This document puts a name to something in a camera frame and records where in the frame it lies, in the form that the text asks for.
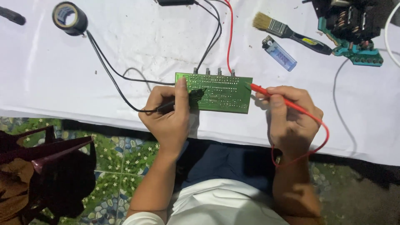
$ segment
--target white shirt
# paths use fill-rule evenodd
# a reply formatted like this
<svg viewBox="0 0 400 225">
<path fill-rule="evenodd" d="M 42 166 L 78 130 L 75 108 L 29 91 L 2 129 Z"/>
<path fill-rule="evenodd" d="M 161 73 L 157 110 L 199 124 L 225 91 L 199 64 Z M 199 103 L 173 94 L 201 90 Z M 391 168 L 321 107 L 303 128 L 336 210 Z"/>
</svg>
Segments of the white shirt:
<svg viewBox="0 0 400 225">
<path fill-rule="evenodd" d="M 287 225 L 268 207 L 271 203 L 265 193 L 240 181 L 203 181 L 172 196 L 167 225 Z M 156 214 L 141 212 L 122 225 L 165 224 Z"/>
</svg>

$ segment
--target white sleeve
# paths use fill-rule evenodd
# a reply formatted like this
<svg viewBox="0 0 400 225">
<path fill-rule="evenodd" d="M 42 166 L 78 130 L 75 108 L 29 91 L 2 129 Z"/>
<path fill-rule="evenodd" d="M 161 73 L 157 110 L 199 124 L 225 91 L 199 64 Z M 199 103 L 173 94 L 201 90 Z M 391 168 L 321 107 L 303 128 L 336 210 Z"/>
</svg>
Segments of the white sleeve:
<svg viewBox="0 0 400 225">
<path fill-rule="evenodd" d="M 154 213 L 140 212 L 128 217 L 122 225 L 165 225 L 161 217 Z"/>
</svg>

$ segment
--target table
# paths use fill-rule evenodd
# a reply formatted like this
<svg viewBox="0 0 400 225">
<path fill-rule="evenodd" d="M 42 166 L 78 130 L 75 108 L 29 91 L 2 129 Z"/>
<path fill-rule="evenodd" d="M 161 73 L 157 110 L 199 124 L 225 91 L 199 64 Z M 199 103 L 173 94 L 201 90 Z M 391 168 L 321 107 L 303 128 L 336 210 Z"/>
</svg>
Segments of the table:
<svg viewBox="0 0 400 225">
<path fill-rule="evenodd" d="M 199 6 L 161 7 L 153 0 L 74 0 L 89 19 L 88 29 L 117 71 L 135 67 L 148 80 L 173 82 L 175 72 L 192 72 L 217 22 Z M 0 18 L 0 115 L 56 117 L 92 124 L 147 131 L 137 112 L 121 99 L 87 38 L 69 36 L 56 28 L 52 9 L 59 0 L 6 1 L 2 7 L 26 17 L 24 26 Z M 210 8 L 205 2 L 200 3 Z M 222 37 L 205 59 L 199 73 L 216 74 L 226 66 L 230 12 L 213 1 L 221 15 Z M 335 75 L 346 58 L 325 56 L 288 39 L 275 38 L 298 64 L 286 71 L 261 48 L 266 33 L 251 27 L 256 12 L 286 23 L 294 31 L 334 47 L 317 33 L 318 19 L 311 3 L 299 0 L 231 0 L 234 33 L 230 65 L 236 76 L 249 76 L 263 86 L 290 85 L 309 91 L 325 115 L 331 138 L 320 153 L 374 163 L 400 165 L 400 68 L 382 52 L 381 68 L 347 62 L 336 80 L 336 102 L 348 127 L 346 132 L 333 99 Z M 400 28 L 391 25 L 389 42 L 400 52 Z M 385 48 L 382 36 L 374 39 Z M 129 73 L 129 77 L 139 77 Z M 145 83 L 115 76 L 125 96 L 137 108 L 145 105 L 150 90 Z M 268 111 L 251 100 L 247 115 L 201 111 L 191 115 L 191 137 L 241 145 L 269 147 Z M 325 138 L 320 129 L 312 145 Z"/>
</svg>

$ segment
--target blue lighter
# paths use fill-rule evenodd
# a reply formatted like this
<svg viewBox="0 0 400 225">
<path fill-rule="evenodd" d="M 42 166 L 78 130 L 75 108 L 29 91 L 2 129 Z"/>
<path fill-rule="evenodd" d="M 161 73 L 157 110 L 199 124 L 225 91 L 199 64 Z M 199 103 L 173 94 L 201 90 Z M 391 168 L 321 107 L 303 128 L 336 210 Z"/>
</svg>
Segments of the blue lighter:
<svg viewBox="0 0 400 225">
<path fill-rule="evenodd" d="M 289 72 L 297 65 L 296 60 L 269 35 L 262 40 L 262 48 Z"/>
</svg>

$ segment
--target hand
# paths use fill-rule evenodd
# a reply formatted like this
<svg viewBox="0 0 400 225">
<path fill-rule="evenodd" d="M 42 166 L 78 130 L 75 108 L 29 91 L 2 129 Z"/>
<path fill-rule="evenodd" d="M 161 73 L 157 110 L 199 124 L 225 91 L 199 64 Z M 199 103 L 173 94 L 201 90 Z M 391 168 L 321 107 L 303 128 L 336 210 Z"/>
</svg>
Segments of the hand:
<svg viewBox="0 0 400 225">
<path fill-rule="evenodd" d="M 140 112 L 139 118 L 158 140 L 160 148 L 177 157 L 189 135 L 189 95 L 186 79 L 179 79 L 175 87 L 154 87 L 143 110 L 155 109 L 166 99 L 171 101 L 173 96 L 175 111 L 165 115 L 160 112 Z"/>
<path fill-rule="evenodd" d="M 257 93 L 257 98 L 264 99 L 263 104 L 270 104 L 271 128 L 270 137 L 276 148 L 284 156 L 295 159 L 308 151 L 317 134 L 320 124 L 307 115 L 285 105 L 284 97 L 306 109 L 312 115 L 322 119 L 324 113 L 314 105 L 306 90 L 291 86 L 267 88 L 271 97 Z"/>
</svg>

